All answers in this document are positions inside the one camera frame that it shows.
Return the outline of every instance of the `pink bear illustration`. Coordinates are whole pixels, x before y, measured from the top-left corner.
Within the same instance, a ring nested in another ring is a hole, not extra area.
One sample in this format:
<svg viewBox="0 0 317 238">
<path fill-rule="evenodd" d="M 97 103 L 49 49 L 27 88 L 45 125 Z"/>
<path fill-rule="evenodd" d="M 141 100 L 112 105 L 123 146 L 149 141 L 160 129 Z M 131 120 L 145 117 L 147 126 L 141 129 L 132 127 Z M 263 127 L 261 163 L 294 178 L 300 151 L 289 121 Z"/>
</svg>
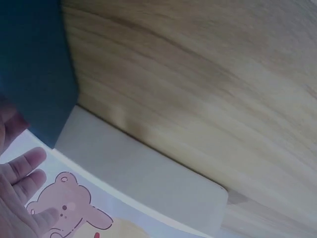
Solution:
<svg viewBox="0 0 317 238">
<path fill-rule="evenodd" d="M 63 172 L 57 175 L 55 183 L 47 186 L 37 202 L 27 206 L 30 214 L 40 213 L 50 207 L 60 213 L 57 224 L 43 238 L 71 238 L 85 223 L 100 230 L 111 227 L 113 219 L 90 204 L 90 192 L 77 183 L 76 177 Z"/>
</svg>

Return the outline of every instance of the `dark teal object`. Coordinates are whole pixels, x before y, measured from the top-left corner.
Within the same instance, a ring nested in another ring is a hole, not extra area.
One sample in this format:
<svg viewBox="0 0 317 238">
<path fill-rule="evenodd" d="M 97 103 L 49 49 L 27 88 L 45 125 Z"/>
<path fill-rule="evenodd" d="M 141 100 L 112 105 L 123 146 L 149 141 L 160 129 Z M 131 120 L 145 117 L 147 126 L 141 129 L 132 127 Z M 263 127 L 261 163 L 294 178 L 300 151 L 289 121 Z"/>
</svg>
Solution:
<svg viewBox="0 0 317 238">
<path fill-rule="evenodd" d="M 0 0 L 0 93 L 53 148 L 77 102 L 58 0 Z"/>
</svg>

